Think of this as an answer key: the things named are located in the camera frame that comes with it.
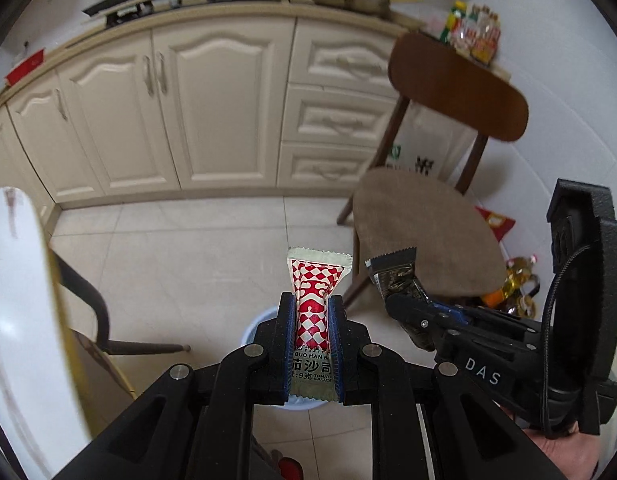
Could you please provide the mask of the person's right hand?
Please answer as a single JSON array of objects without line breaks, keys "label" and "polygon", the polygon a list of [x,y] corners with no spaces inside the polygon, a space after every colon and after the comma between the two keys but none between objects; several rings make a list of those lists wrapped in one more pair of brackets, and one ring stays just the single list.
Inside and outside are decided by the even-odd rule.
[{"label": "person's right hand", "polygon": [[537,430],[525,434],[570,480],[589,480],[595,476],[601,458],[601,437],[583,434],[575,422],[565,436],[548,439]]}]

